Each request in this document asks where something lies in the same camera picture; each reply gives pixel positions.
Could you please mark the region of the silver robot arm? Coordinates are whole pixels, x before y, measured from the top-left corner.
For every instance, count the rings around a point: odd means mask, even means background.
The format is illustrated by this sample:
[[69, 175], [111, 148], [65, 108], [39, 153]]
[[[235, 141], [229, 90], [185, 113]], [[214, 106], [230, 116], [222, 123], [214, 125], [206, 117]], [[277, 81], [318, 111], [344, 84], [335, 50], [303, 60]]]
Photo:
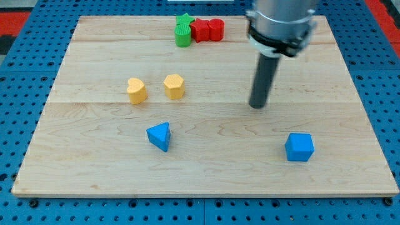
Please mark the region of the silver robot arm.
[[318, 0], [254, 0], [246, 11], [247, 36], [262, 55], [294, 57], [310, 43]]

